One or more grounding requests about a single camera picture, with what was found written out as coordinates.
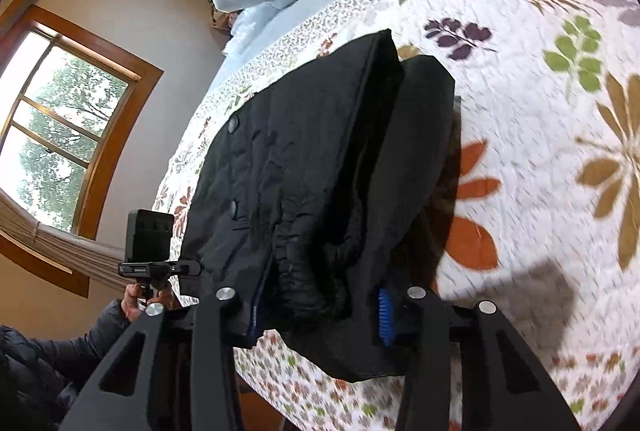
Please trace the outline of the person's left hand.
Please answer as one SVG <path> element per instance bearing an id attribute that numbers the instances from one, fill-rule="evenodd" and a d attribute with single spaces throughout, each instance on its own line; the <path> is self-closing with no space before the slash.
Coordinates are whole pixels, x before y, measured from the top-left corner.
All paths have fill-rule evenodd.
<path id="1" fill-rule="evenodd" d="M 160 289 L 152 298 L 146 298 L 144 293 L 145 290 L 140 284 L 130 284 L 125 288 L 120 307 L 130 323 L 135 321 L 149 304 L 160 303 L 166 310 L 176 310 L 181 307 L 180 301 L 170 286 Z"/>

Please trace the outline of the person's left forearm dark sleeve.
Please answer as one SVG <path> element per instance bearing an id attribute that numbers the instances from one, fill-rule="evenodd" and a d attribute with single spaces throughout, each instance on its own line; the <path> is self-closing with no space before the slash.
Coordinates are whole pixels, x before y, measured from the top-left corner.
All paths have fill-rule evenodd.
<path id="1" fill-rule="evenodd" d="M 84 336 L 28 338 L 1 327 L 1 428 L 56 430 L 130 321 L 112 301 Z"/>

